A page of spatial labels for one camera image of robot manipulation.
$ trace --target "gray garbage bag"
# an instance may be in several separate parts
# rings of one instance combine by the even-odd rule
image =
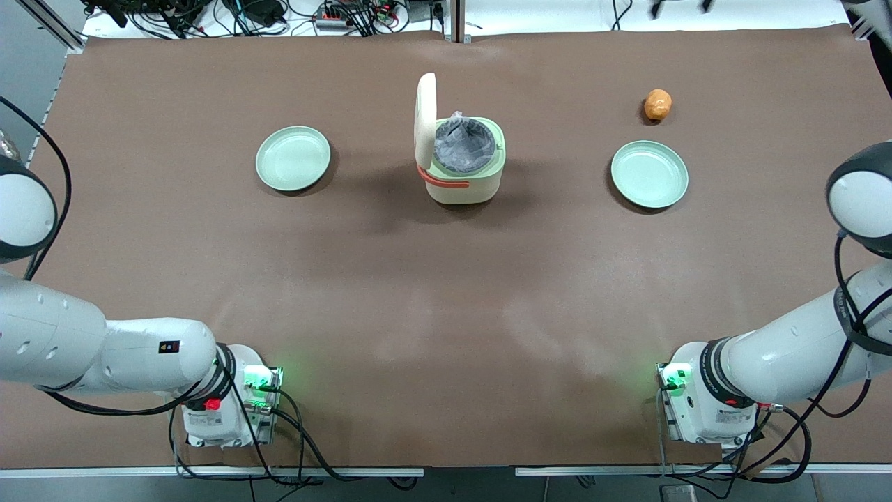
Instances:
[[[467,174],[484,167],[496,151],[492,132],[480,121],[455,112],[434,136],[434,157],[443,167]]]

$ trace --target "green light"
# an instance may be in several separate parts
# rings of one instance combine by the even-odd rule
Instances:
[[[252,364],[244,367],[244,384],[250,387],[266,385],[271,376],[271,371],[266,366]]]

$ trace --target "label sticker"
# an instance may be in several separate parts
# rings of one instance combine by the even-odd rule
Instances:
[[[210,412],[204,414],[189,414],[189,425],[206,425],[213,427],[223,424],[223,414],[221,412]]]
[[[719,410],[715,414],[716,423],[743,423],[749,420],[750,414],[744,414],[744,410]]]

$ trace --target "orange handle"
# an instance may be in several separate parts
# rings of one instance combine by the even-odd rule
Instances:
[[[468,188],[471,186],[467,181],[442,181],[438,180],[435,177],[431,176],[427,173],[421,166],[418,166],[418,174],[421,175],[421,179],[427,181],[431,185],[440,188]]]

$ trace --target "potato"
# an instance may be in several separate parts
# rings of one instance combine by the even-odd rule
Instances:
[[[654,89],[644,100],[644,114],[652,121],[662,121],[672,109],[672,97],[663,89]]]

